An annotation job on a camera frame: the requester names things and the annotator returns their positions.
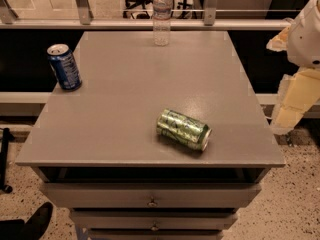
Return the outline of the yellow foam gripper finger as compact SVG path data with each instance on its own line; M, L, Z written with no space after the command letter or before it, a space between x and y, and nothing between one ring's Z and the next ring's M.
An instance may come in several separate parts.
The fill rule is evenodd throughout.
M276 135L292 131L304 114L320 99L320 70L300 67L285 74L278 88L270 127Z
M286 51L289 30L290 27L284 28L281 32L268 41L266 48L275 52Z

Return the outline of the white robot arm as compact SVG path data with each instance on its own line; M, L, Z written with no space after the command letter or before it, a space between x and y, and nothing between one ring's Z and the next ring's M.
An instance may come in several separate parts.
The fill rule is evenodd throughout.
M286 51L288 61L299 67L293 76L283 76L272 111L272 132L285 135L320 99L320 0L309 0L291 25L270 39L266 48Z

